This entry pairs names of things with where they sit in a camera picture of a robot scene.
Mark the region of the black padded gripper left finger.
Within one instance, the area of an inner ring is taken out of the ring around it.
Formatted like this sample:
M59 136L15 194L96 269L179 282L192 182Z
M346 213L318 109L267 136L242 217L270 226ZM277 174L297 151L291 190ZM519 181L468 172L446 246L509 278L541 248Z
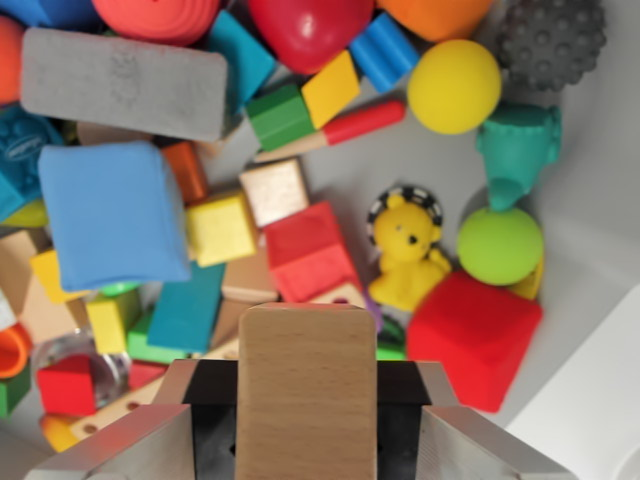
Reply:
M232 479L237 362L179 360L152 402L31 469L28 479Z

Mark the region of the black padded gripper right finger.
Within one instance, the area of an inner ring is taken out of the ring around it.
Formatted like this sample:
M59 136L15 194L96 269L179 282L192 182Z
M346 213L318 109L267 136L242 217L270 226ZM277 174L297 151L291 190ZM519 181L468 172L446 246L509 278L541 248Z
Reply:
M378 363L379 479L574 479L461 405L441 364Z

